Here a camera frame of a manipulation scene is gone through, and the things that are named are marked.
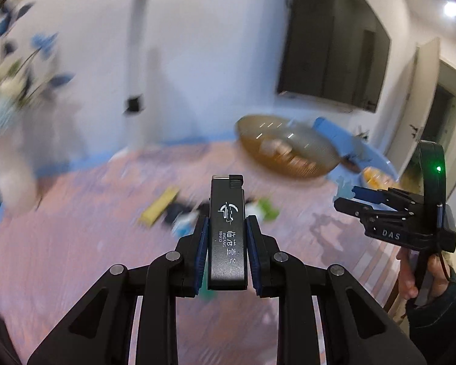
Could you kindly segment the person right hand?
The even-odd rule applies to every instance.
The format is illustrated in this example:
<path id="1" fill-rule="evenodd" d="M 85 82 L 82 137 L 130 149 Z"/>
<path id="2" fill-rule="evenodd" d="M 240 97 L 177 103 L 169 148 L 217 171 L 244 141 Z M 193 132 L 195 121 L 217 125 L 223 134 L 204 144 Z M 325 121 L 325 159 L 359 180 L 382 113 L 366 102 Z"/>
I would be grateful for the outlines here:
<path id="1" fill-rule="evenodd" d="M 405 300 L 416 299 L 419 289 L 415 285 L 413 269 L 409 261 L 409 250 L 401 248 L 397 254 L 399 261 L 398 290 L 399 295 Z M 427 262 L 427 272 L 433 276 L 433 284 L 429 288 L 428 301 L 441 296 L 447 290 L 451 275 L 451 268 L 447 263 L 441 264 L 439 256 L 432 255 Z"/>

